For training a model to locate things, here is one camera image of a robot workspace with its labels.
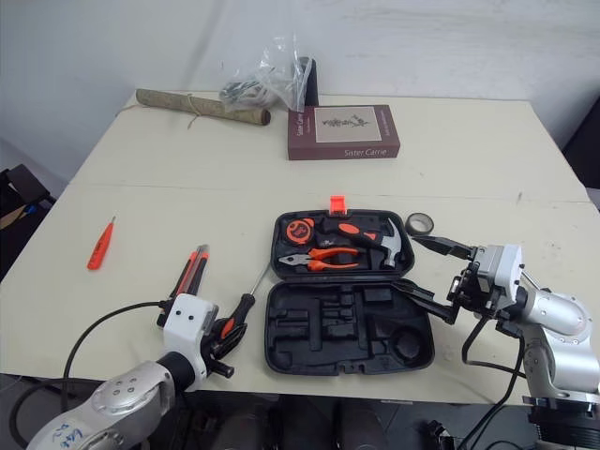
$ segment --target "orange-handled pliers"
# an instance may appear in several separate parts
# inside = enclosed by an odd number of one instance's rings
[[[350,269],[358,265],[358,262],[353,262],[351,264],[329,264],[323,262],[324,259],[331,258],[340,253],[357,255],[358,249],[351,247],[314,248],[309,251],[308,254],[296,253],[295,255],[283,256],[279,258],[279,262],[288,265],[305,264],[308,266],[308,270],[312,272],[323,269]]]

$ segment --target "white table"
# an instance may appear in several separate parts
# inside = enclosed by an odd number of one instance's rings
[[[403,142],[399,157],[288,161],[285,112],[274,114],[268,127],[199,118],[190,130],[184,114],[122,112],[0,286],[0,371],[60,376],[87,325],[113,309],[163,299],[202,243],[211,245],[211,259],[201,295],[229,314],[268,261],[275,218],[327,208],[333,193],[346,194],[352,208],[402,217],[427,212],[436,234],[467,244],[522,244],[540,282],[577,295],[600,316],[600,216],[527,103],[324,100],[389,103]],[[254,182],[245,186],[240,173],[253,174]],[[104,264],[88,272],[92,247],[113,215]],[[444,302],[464,262],[413,249],[408,278]],[[211,376],[206,389],[445,402],[495,401],[505,390],[508,375],[460,362],[475,324],[466,311],[455,326],[431,318],[436,358],[427,369],[332,378],[277,374],[263,356],[264,302],[275,282],[271,273],[257,292],[242,344],[226,358],[235,375]],[[106,379],[159,358],[157,314],[145,308],[101,325],[82,345],[72,375]],[[593,343],[600,349],[600,333]],[[472,357],[513,365],[516,351],[517,343],[490,325]],[[519,404],[526,393],[519,381],[511,402]]]

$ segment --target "book cover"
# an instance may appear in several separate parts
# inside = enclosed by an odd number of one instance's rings
[[[395,158],[399,148],[388,105],[306,106],[288,115],[290,159]]]

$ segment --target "clear plastic bag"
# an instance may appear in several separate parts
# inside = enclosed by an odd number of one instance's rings
[[[260,59],[237,69],[218,93],[226,109],[268,108],[281,98],[291,110],[304,110],[312,59],[298,55],[296,34],[291,26],[285,26],[291,20],[291,12],[282,6],[285,3],[274,7],[279,8],[280,21],[272,23],[279,29],[265,42]]]

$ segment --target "black toolbox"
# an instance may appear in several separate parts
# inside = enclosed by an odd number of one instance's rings
[[[387,246],[401,243],[393,260],[378,244],[382,239]],[[280,216],[271,265],[284,281],[267,300],[269,367],[294,375],[427,367],[434,357],[429,317],[411,295],[432,299],[433,293],[402,278],[413,263],[411,242],[395,213],[320,210]]]

